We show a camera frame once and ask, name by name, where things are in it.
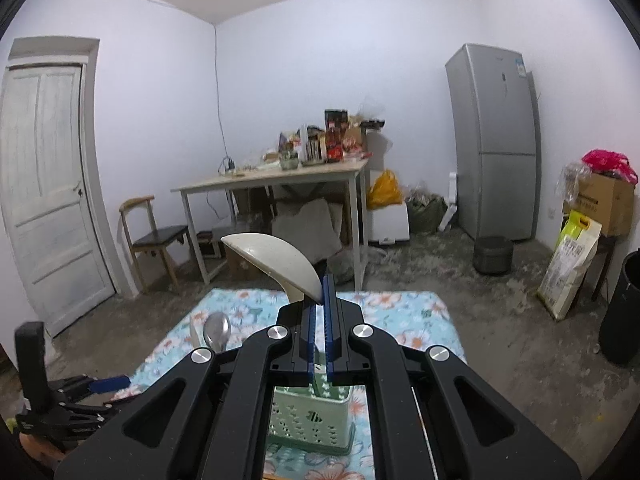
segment door frame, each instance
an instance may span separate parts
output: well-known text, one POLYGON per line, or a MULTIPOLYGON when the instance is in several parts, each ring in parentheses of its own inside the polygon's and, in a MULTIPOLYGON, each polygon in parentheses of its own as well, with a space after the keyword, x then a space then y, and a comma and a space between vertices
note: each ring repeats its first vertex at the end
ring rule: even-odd
MULTIPOLYGON (((125 297, 132 297, 133 293, 129 282, 126 279, 122 263, 116 252, 116 246, 111 235, 111 229, 104 207, 102 189, 100 186, 100 176, 98 174, 98 163, 95 153, 95 133, 94 133, 94 87, 95 69, 98 54, 98 40, 88 38, 68 38, 68 37, 37 37, 37 38, 17 38, 9 54, 9 59, 4 70, 4 75, 11 68, 28 68, 42 65, 75 65, 81 67, 80 78, 80 101, 79 101, 79 145, 81 157, 82 178, 84 179, 84 189, 89 206, 89 212, 98 242, 98 247, 102 259, 107 268, 113 288, 117 294, 125 297)), ((2 94, 0 103, 6 86, 7 78, 2 80, 2 94)), ((2 209, 2 220, 5 230, 12 240, 13 236, 9 225, 4 218, 4 200, 0 195, 0 208, 2 209)), ((22 278, 22 283, 27 290, 26 282, 20 266, 18 272, 22 278)), ((43 318, 40 306, 32 303, 33 309, 43 318)))

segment white door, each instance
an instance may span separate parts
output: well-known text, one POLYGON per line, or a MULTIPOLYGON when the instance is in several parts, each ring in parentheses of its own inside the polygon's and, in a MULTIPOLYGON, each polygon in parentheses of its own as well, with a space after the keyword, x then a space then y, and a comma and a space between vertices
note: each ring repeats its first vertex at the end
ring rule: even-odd
POLYGON ((80 66, 10 69, 0 108, 4 224, 51 335, 114 294, 82 177, 81 75, 80 66))

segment plastic container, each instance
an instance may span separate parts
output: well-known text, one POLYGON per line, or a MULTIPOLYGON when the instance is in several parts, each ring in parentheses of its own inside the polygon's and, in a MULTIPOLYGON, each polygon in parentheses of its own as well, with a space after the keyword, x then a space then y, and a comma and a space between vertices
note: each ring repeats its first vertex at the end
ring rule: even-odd
POLYGON ((626 365, 640 349, 640 251, 628 254, 607 313, 600 325, 600 351, 608 361, 626 365))
POLYGON ((505 274, 511 270, 513 242, 503 236, 476 238, 474 268, 480 274, 505 274))
POLYGON ((308 388, 275 388, 269 442, 331 456, 348 455, 355 433, 349 410, 352 391, 350 386, 331 386, 324 366, 316 370, 308 388))

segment green plastic basket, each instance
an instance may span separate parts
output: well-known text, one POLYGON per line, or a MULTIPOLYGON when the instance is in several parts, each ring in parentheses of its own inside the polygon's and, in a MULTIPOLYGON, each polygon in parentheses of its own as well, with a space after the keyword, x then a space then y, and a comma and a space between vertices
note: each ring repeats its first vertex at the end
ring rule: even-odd
POLYGON ((350 386, 328 383, 324 354, 316 358, 314 381, 308 388, 281 388, 273 393, 269 442, 332 456, 351 452, 355 424, 350 411, 350 386))

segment blue floral blanket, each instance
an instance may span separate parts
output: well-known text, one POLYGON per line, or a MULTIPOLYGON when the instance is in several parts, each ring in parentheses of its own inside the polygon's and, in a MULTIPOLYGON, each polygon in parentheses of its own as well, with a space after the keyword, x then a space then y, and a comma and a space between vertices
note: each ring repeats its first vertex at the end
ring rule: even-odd
MULTIPOLYGON (((465 359, 447 307, 432 292, 340 292, 338 296, 359 304, 367 323, 383 328, 402 345, 425 350, 433 344, 441 344, 465 359)), ((132 375, 131 386, 121 390, 116 397, 144 391, 193 349, 190 322, 201 333, 211 312, 225 312, 232 324, 227 346, 231 349, 240 346, 252 333, 274 324, 278 309, 287 303, 283 292, 214 288, 156 346, 132 375)), ((318 308, 316 329, 316 346, 324 351, 321 308, 318 308)), ((327 456, 271 445, 264 462, 265 474, 290 480, 373 480, 369 413, 362 386, 354 387, 350 410, 356 423, 350 455, 327 456)))

